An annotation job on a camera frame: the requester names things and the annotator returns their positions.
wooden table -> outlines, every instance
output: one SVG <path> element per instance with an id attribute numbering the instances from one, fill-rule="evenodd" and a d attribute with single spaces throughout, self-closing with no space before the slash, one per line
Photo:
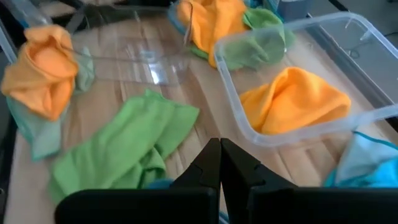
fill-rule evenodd
<path id="1" fill-rule="evenodd" d="M 300 36 L 297 44 L 287 56 L 287 65 L 300 63 L 305 69 L 324 77 L 335 77 L 341 72 L 317 46 L 308 48 L 306 38 Z M 201 151 L 210 138 L 230 138 L 247 152 L 259 159 L 287 180 L 299 186 L 320 186 L 328 173 L 336 166 L 340 155 L 351 137 L 350 130 L 317 136 L 294 144 L 279 147 L 260 147 L 251 144 L 241 134 L 234 120 L 220 74 L 208 63 L 193 55 L 186 71 L 186 79 L 177 86 L 158 86 L 134 82 L 96 80 L 90 91 L 74 97 L 63 125 L 63 147 L 71 146 L 88 139 L 96 130 L 110 121 L 122 103 L 130 96 L 142 94 L 145 88 L 158 91 L 164 97 L 180 103 L 196 106 L 200 115 L 188 138 L 166 160 L 169 177 L 178 177 Z M 331 78 L 338 88 L 352 85 L 348 80 Z M 353 100 L 352 110 L 362 110 L 369 102 L 353 89 L 358 96 Z M 359 127 L 360 131 L 395 142 L 398 134 L 385 122 Z M 14 163 L 10 192 L 7 201 L 6 224 L 51 224 L 55 205 L 47 195 L 49 167 L 54 158 L 40 162 L 30 159 L 29 145 L 18 134 L 15 145 Z M 225 209 L 221 199 L 221 209 Z"/>

wooden surface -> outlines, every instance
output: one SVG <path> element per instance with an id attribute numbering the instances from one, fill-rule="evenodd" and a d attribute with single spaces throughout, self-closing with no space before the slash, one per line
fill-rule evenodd
<path id="1" fill-rule="evenodd" d="M 325 76 L 337 88 L 348 90 L 351 84 L 342 79 L 336 65 L 316 46 L 307 46 L 308 37 L 300 36 L 296 45 L 283 62 L 286 65 L 299 63 L 304 68 Z M 327 174 L 336 166 L 346 143 L 351 137 L 350 130 L 316 136 L 289 145 L 279 147 L 259 147 L 251 144 L 240 133 L 234 120 L 220 74 L 211 68 L 206 61 L 189 57 L 190 65 L 186 71 L 186 79 L 180 85 L 158 86 L 134 82 L 116 82 L 96 80 L 90 91 L 73 97 L 68 115 L 63 125 L 63 148 L 81 143 L 88 139 L 96 130 L 110 121 L 122 103 L 130 96 L 142 94 L 145 88 L 158 91 L 164 97 L 180 103 L 196 106 L 200 115 L 188 138 L 166 160 L 169 177 L 178 177 L 201 151 L 210 138 L 230 138 L 247 152 L 259 159 L 265 166 L 282 177 L 300 186 L 319 186 Z M 116 67 L 96 70 L 96 73 L 118 71 Z M 240 85 L 253 83 L 248 77 L 233 79 Z M 361 111 L 370 105 L 355 89 L 350 92 L 353 110 Z M 398 139 L 397 134 L 384 121 L 369 126 L 359 127 L 361 131 L 375 138 L 390 141 Z M 7 224 L 51 224 L 55 205 L 50 201 L 46 187 L 49 179 L 49 167 L 55 158 L 40 162 L 30 159 L 29 145 L 18 134 L 10 195 L 7 202 Z M 223 199 L 221 209 L 225 210 Z"/>

green cloth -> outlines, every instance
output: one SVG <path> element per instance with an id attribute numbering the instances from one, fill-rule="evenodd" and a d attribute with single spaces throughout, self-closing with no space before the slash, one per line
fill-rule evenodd
<path id="1" fill-rule="evenodd" d="M 198 114 L 199 109 L 151 90 L 128 99 L 110 123 L 55 162 L 49 194 L 59 203 L 83 189 L 142 189 L 164 178 L 164 160 Z"/>
<path id="2" fill-rule="evenodd" d="M 75 78 L 73 94 L 88 91 L 94 79 L 94 65 L 88 48 L 85 47 L 83 53 L 89 56 L 77 56 L 76 58 L 79 72 Z M 31 112 L 28 107 L 13 98 L 7 97 L 7 105 L 16 121 L 18 130 L 30 145 L 33 161 L 41 160 L 61 149 L 62 122 L 68 107 L 64 109 L 58 120 L 49 121 Z"/>
<path id="3" fill-rule="evenodd" d="M 251 29 L 282 25 L 282 21 L 275 14 L 268 9 L 261 8 L 248 8 L 244 12 L 242 20 Z M 248 35 L 238 40 L 232 40 L 224 45 L 222 55 L 230 70 L 242 67 L 256 69 L 262 64 L 280 62 L 285 54 L 285 49 L 291 46 L 293 41 L 293 33 L 280 26 L 276 27 L 274 32 L 268 32 L 267 35 Z M 195 55 L 208 59 L 208 54 L 196 45 L 191 46 L 190 50 Z"/>

orange cloth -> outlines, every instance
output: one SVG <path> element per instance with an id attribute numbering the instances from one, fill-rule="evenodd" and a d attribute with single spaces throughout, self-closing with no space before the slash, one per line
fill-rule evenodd
<path id="1" fill-rule="evenodd" d="M 289 67 L 271 84 L 240 96 L 250 125 L 259 133 L 281 134 L 342 118 L 351 100 L 322 78 L 301 68 Z"/>
<path id="2" fill-rule="evenodd" d="M 72 49 L 69 33 L 50 25 L 27 29 L 25 36 L 17 62 L 6 68 L 1 91 L 55 121 L 69 102 L 78 72 L 71 52 L 62 47 Z"/>
<path id="3" fill-rule="evenodd" d="M 246 10 L 242 0 L 189 0 L 179 4 L 178 19 L 188 25 L 192 10 L 192 39 L 195 45 L 208 53 L 209 64 L 216 67 L 214 45 L 220 38 L 248 30 L 243 23 Z"/>

